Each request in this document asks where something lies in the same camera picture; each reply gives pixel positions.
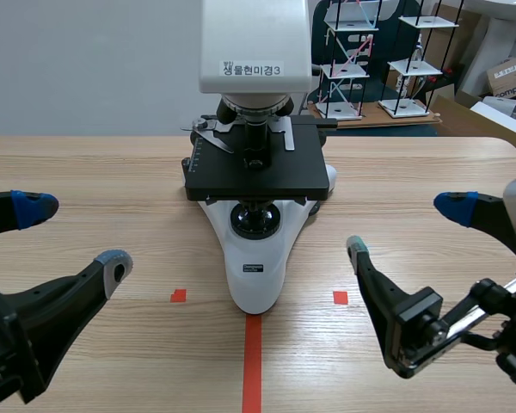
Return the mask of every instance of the microscope base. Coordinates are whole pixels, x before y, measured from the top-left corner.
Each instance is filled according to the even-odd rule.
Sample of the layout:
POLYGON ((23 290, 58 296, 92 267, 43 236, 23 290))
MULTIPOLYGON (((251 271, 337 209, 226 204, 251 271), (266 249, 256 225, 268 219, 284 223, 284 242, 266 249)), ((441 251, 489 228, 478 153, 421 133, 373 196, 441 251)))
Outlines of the microscope base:
MULTIPOLYGON (((331 192, 335 188, 336 170, 327 165, 327 172, 331 192)), ((230 214, 238 204, 236 200, 222 200, 209 206, 205 202, 199 204, 224 250, 231 297, 248 314, 269 310, 281 293, 292 246, 316 202, 308 201, 301 206, 293 200, 275 201, 281 212, 281 224, 275 234, 263 240, 245 239, 233 231, 230 214)))

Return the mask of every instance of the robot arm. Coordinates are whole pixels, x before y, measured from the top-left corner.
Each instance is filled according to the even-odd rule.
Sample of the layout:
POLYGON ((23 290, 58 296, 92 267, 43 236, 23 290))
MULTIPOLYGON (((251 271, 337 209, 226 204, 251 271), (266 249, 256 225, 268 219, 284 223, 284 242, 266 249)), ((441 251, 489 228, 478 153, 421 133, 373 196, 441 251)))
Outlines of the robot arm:
MULTIPOLYGON (((50 219, 49 194, 0 193, 0 233, 50 219)), ((22 293, 0 293, 0 402, 15 392, 29 403, 50 385, 71 344, 130 274, 132 259, 107 251, 79 274, 22 293)))
MULTIPOLYGON (((434 201, 448 219, 495 237, 516 255, 516 180, 503 199, 478 193, 445 193, 434 201)), ((359 237, 350 237, 347 252, 375 328, 386 366, 408 379, 459 343, 497 351, 497 365, 516 384, 516 278, 502 287, 478 281, 443 317, 443 299, 432 288, 407 294, 372 265, 359 237), (508 320, 493 338, 470 332, 488 316, 508 320)))

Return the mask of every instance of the red marker square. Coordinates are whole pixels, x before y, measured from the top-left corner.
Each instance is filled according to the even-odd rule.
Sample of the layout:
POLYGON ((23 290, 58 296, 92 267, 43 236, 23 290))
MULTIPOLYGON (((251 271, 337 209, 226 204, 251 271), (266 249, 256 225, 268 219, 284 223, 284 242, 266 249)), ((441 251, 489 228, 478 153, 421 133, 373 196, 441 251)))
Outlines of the red marker square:
POLYGON ((187 290, 174 290, 174 293, 170 295, 171 303, 185 303, 186 302, 187 290))
POLYGON ((347 305, 347 292, 346 291, 333 291, 333 297, 335 298, 335 304, 347 305))

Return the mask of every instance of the microscope stage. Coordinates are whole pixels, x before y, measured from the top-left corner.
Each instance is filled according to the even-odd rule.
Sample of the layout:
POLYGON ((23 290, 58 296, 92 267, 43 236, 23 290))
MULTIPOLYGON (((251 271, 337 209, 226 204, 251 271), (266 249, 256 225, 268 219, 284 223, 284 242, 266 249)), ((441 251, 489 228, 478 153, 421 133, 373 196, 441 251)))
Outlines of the microscope stage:
POLYGON ((245 128, 214 133, 235 153, 227 153, 197 135, 185 174, 189 200, 326 200, 329 177, 317 126, 292 118, 294 151, 285 150, 284 133, 271 133, 272 164, 248 170, 243 160, 245 128))

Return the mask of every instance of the wooden table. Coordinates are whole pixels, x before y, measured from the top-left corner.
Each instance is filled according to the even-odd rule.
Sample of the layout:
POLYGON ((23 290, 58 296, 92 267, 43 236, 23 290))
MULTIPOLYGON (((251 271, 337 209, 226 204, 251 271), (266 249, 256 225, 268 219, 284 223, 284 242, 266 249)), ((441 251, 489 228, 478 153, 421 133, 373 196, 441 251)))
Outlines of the wooden table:
MULTIPOLYGON (((0 138, 0 191, 61 201, 48 223, 0 235, 3 293, 75 274, 103 250, 126 249, 135 262, 51 388, 0 411, 241 411, 245 316, 212 228, 185 199, 180 161, 190 152, 187 138, 0 138), (185 304, 169 303, 176 288, 187 289, 185 304)), ((447 305, 483 277, 506 283, 512 253, 432 202, 444 191, 500 196, 516 177, 516 150, 498 139, 332 138, 324 153, 338 169, 335 192, 262 316, 262 411, 516 411, 516 386, 494 354, 462 346, 411 380, 386 369, 345 251, 361 235, 400 287, 432 286, 447 305), (334 305, 333 291, 347 291, 349 305, 334 305)))

